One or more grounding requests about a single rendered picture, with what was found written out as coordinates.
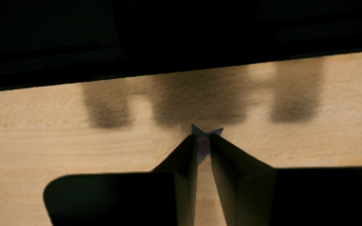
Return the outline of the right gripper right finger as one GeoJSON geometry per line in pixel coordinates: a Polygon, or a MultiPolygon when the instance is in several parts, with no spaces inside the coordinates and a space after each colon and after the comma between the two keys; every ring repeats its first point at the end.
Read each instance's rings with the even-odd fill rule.
{"type": "Polygon", "coordinates": [[[288,226],[296,206],[362,205],[362,166],[275,168],[217,134],[209,141],[226,226],[288,226]]]}

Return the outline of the white star-shaped pin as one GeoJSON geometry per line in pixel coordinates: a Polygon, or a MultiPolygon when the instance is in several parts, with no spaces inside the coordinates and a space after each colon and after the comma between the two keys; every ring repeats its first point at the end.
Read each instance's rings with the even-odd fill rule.
{"type": "MultiPolygon", "coordinates": [[[[217,135],[220,136],[222,131],[223,131],[223,128],[215,130],[215,131],[211,131],[211,132],[208,132],[208,133],[205,133],[198,126],[196,126],[193,122],[191,122],[191,134],[195,135],[196,139],[198,139],[200,137],[206,137],[207,139],[209,139],[210,134],[217,134],[217,135]]],[[[200,156],[199,154],[197,154],[198,166],[204,161],[204,159],[206,157],[207,157],[207,155],[206,156],[200,156]]]]}

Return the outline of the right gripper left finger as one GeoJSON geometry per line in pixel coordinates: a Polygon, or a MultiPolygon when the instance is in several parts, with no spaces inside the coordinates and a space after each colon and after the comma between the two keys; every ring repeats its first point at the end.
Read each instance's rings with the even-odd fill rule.
{"type": "Polygon", "coordinates": [[[194,226],[197,177],[197,140],[188,135],[149,171],[64,174],[42,200],[52,226],[194,226]]]}

